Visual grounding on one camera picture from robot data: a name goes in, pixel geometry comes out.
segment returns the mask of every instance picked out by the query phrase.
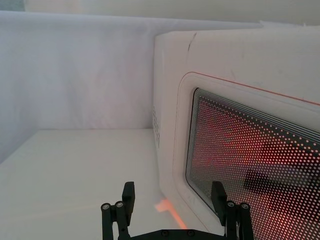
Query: white wall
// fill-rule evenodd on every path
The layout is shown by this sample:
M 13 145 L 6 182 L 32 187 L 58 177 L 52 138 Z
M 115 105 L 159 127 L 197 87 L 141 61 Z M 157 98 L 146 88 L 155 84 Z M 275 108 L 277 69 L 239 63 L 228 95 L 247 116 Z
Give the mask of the white wall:
M 31 12 L 320 25 L 319 0 L 25 0 Z

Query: microwave oven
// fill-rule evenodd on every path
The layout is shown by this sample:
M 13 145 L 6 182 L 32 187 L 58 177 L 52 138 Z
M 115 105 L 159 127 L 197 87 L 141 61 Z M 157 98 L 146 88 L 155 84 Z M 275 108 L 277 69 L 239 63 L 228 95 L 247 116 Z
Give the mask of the microwave oven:
M 221 181 L 256 239 L 319 239 L 320 28 L 170 32 L 154 53 L 160 188 L 186 226 L 224 234 Z

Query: white tabletop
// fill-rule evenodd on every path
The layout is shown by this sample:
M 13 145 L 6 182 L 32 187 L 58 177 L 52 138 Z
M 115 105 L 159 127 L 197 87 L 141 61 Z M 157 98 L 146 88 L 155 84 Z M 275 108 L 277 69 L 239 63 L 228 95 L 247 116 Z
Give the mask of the white tabletop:
M 0 164 L 0 239 L 101 240 L 100 206 L 120 201 L 127 181 L 131 236 L 179 228 L 157 206 L 165 197 L 151 129 L 38 131 Z

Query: perforated mesh screen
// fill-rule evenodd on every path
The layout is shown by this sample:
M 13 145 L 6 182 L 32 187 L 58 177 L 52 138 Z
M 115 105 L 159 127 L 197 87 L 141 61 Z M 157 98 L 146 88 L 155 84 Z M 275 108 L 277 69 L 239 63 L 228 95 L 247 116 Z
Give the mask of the perforated mesh screen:
M 319 240 L 319 137 L 198 89 L 186 178 L 212 209 L 212 181 L 229 200 L 248 202 L 257 240 Z

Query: red trim line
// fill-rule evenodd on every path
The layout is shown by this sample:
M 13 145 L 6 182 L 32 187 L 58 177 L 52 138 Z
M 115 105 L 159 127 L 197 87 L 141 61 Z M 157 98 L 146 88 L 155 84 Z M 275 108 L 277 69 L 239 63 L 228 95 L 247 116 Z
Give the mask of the red trim line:
M 186 75 L 188 75 L 188 74 L 199 74 L 199 75 L 202 75 L 202 76 L 206 76 L 206 77 L 209 77 L 209 78 L 221 80 L 221 81 L 224 81 L 224 82 L 228 82 L 228 83 L 232 83 L 232 84 L 237 84 L 237 85 L 240 85 L 240 86 L 243 86 L 243 87 L 248 87 L 248 88 L 255 89 L 255 90 L 259 90 L 259 91 L 263 91 L 263 92 L 266 92 L 266 93 L 275 94 L 275 95 L 282 96 L 282 97 L 285 97 L 285 98 L 294 99 L 294 100 L 301 101 L 301 102 L 304 102 L 304 103 L 308 103 L 308 104 L 313 104 L 313 105 L 316 105 L 316 106 L 320 106 L 320 103 L 317 103 L 317 102 L 304 100 L 304 99 L 301 99 L 301 98 L 298 98 L 298 97 L 294 97 L 294 96 L 288 96 L 288 95 L 285 95 L 285 94 L 282 94 L 282 93 L 265 90 L 265 89 L 262 89 L 262 88 L 259 88 L 259 87 L 246 85 L 246 84 L 239 83 L 239 82 L 236 82 L 236 81 L 226 80 L 226 79 L 223 79 L 223 78 L 220 78 L 220 77 L 210 76 L 210 75 L 203 74 L 203 73 L 199 73 L 199 72 L 195 72 L 195 71 L 187 72 L 187 73 L 182 77 L 182 79 L 183 79 Z

